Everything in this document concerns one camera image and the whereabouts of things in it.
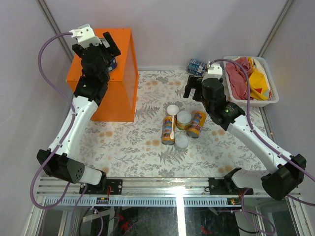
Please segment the orange wooden box shelf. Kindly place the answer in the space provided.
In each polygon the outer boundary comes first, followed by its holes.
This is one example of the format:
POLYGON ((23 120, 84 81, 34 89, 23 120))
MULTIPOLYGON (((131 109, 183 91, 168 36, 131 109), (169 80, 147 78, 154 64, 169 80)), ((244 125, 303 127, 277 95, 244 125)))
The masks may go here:
MULTIPOLYGON (((139 75, 131 29, 94 30, 95 35, 101 40, 104 40, 105 32, 110 32, 121 55, 115 57, 118 66, 114 71, 109 72, 107 92, 93 114, 92 121, 133 122, 139 75)), ((73 92, 81 74, 81 60, 75 54, 66 79, 73 92)))

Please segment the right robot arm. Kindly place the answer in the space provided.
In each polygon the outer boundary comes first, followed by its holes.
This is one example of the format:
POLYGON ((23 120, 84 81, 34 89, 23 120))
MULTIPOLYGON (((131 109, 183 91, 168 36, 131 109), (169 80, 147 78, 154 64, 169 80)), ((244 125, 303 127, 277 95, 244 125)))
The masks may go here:
POLYGON ((202 102, 211 120, 223 130, 238 138, 252 151, 266 168, 264 172, 236 168, 224 182, 225 190, 235 194, 241 188, 261 189, 275 200, 287 197, 304 180, 306 159, 285 151, 256 126, 237 104, 229 102, 224 94, 221 79, 202 79, 190 75, 184 98, 194 89, 193 99, 202 102))

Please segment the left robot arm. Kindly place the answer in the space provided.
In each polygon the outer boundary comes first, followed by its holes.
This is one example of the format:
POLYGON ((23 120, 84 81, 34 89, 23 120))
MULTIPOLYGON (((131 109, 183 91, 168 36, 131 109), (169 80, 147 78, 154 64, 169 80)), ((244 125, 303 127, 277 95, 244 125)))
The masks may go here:
POLYGON ((102 194, 108 187, 105 173, 74 158, 85 128, 107 92, 111 61, 121 51, 109 32, 103 33, 106 44, 91 29, 71 30, 68 35, 77 39, 72 49, 81 60, 82 74, 74 97, 67 100, 70 111, 59 133, 46 150, 38 151, 37 160, 47 175, 70 183, 90 184, 95 193, 102 194))

